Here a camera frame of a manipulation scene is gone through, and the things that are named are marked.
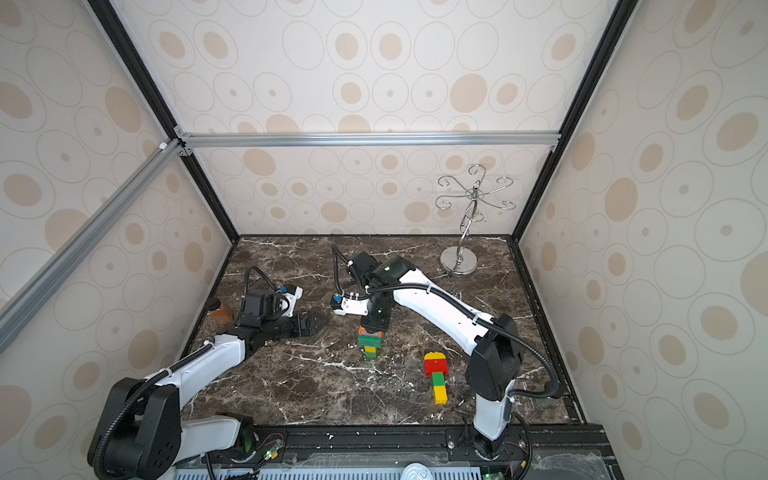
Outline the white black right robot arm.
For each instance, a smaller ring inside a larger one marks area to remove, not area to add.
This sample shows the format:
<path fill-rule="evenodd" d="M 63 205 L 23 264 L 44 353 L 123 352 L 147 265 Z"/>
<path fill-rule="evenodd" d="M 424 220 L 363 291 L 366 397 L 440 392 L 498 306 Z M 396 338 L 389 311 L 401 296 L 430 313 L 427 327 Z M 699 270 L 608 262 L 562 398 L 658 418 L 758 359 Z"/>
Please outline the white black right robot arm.
<path fill-rule="evenodd" d="M 381 345 L 378 335 L 389 329 L 392 310 L 399 305 L 437 326 L 469 355 L 465 379 L 475 393 L 473 427 L 480 437 L 487 441 L 502 437 L 517 398 L 558 396 L 561 384 L 552 362 L 519 336 L 512 317 L 494 317 L 469 306 L 401 256 L 381 263 L 362 252 L 341 261 L 360 291 L 346 292 L 335 274 L 337 293 L 332 297 L 332 308 L 338 315 L 359 316 L 371 347 Z M 542 390 L 516 386 L 525 352 L 536 358 L 549 376 Z"/>

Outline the green long lego brick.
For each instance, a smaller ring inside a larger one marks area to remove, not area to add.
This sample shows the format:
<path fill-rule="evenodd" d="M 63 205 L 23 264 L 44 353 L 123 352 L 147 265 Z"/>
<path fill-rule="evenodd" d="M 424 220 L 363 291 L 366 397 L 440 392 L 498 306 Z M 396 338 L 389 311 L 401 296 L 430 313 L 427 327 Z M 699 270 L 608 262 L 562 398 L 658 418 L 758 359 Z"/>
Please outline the green long lego brick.
<path fill-rule="evenodd" d="M 382 344 L 382 337 L 380 335 L 359 335 L 358 344 L 364 348 L 378 349 Z"/>

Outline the yellow square lego brick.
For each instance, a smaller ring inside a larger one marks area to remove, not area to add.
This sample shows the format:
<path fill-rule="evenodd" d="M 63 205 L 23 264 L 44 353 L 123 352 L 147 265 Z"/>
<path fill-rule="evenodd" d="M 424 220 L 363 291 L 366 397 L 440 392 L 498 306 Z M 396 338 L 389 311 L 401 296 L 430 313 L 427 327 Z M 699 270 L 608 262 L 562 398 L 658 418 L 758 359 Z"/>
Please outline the yellow square lego brick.
<path fill-rule="evenodd" d="M 447 400 L 448 400 L 447 389 L 444 385 L 434 385 L 433 393 L 434 393 L 434 403 L 436 405 L 443 405 L 447 403 Z"/>

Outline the red long lego brick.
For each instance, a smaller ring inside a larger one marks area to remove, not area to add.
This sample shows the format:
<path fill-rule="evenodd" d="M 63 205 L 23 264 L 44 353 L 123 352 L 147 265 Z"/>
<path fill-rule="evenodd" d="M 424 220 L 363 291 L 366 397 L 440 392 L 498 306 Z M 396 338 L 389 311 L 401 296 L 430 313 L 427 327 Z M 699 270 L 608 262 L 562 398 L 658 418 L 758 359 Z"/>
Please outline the red long lego brick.
<path fill-rule="evenodd" d="M 449 372 L 447 360 L 445 358 L 427 358 L 424 360 L 425 374 L 427 377 L 435 373 L 446 375 Z"/>

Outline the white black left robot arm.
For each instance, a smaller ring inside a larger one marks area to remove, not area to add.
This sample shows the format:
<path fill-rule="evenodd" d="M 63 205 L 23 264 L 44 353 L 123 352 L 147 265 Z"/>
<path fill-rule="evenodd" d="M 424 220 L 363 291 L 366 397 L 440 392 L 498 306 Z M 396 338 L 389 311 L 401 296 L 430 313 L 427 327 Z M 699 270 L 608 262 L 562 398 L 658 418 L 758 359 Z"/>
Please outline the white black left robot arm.
<path fill-rule="evenodd" d="M 211 382 L 261 348 L 310 337 L 328 323 L 313 310 L 299 312 L 299 287 L 246 296 L 235 319 L 203 345 L 145 378 L 115 383 L 87 452 L 99 479 L 159 479 L 177 463 L 221 452 L 236 462 L 254 458 L 251 418 L 217 414 L 184 421 L 183 408 Z"/>

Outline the yellow long lego brick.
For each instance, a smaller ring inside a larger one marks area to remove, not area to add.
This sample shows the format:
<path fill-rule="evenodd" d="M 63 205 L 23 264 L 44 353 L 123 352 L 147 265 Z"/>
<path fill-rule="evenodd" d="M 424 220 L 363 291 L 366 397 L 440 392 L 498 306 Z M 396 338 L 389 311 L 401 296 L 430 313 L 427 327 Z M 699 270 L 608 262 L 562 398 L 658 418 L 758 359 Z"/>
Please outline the yellow long lego brick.
<path fill-rule="evenodd" d="M 445 361 L 446 356 L 441 352 L 429 352 L 424 356 L 426 362 Z"/>

